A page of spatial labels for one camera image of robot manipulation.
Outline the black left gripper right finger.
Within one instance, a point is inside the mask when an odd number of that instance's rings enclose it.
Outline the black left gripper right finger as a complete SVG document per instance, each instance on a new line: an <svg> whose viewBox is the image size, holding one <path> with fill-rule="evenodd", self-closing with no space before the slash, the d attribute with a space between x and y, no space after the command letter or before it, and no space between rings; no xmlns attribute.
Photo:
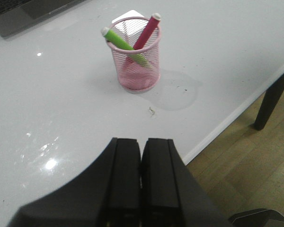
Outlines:
<svg viewBox="0 0 284 227"><path fill-rule="evenodd" d="M179 156L173 140L148 139L142 156L144 227L230 227Z"/></svg>

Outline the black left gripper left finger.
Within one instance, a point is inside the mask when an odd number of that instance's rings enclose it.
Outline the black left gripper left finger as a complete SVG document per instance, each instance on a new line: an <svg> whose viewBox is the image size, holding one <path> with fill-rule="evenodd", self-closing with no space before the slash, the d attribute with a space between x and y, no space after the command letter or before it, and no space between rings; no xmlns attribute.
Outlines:
<svg viewBox="0 0 284 227"><path fill-rule="evenodd" d="M140 149L112 138L82 173L18 209L9 227L140 226Z"/></svg>

